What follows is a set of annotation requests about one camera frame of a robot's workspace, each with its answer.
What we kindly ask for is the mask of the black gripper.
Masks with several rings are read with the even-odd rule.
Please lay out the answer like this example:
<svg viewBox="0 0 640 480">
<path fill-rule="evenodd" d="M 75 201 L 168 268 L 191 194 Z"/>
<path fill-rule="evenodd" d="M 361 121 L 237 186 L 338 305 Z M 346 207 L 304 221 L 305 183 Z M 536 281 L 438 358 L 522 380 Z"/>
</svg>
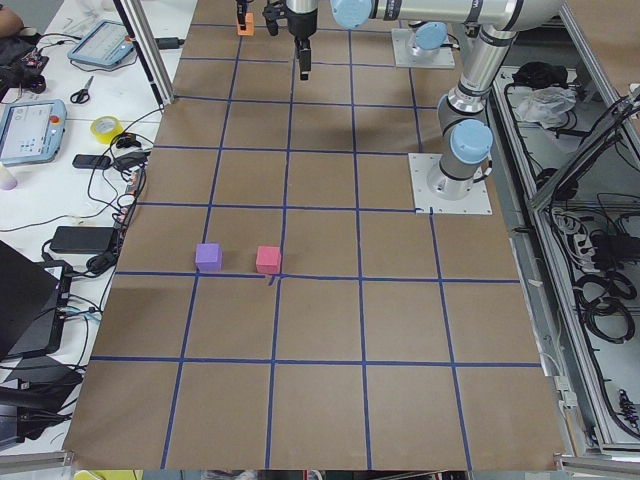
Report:
<svg viewBox="0 0 640 480">
<path fill-rule="evenodd" d="M 247 1 L 236 0 L 236 18 L 240 29 L 247 28 Z M 312 50 L 310 37 L 317 31 L 317 10 L 305 13 L 286 11 L 289 33 L 298 40 L 299 78 L 307 81 L 312 68 Z"/>
</svg>

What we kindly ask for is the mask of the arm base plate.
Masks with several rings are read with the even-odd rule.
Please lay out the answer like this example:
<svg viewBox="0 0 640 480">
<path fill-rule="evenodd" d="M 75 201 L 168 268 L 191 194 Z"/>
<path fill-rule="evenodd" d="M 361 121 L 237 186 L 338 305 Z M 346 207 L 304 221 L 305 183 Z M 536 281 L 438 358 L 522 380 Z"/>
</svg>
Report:
<svg viewBox="0 0 640 480">
<path fill-rule="evenodd" d="M 471 179 L 453 180 L 440 168 L 441 154 L 410 153 L 409 172 L 414 210 L 421 214 L 491 215 L 486 182 L 477 168 Z"/>
<path fill-rule="evenodd" d="M 450 47 L 422 49 L 410 29 L 391 31 L 395 66 L 401 68 L 447 69 L 455 68 L 455 60 Z"/>
</svg>

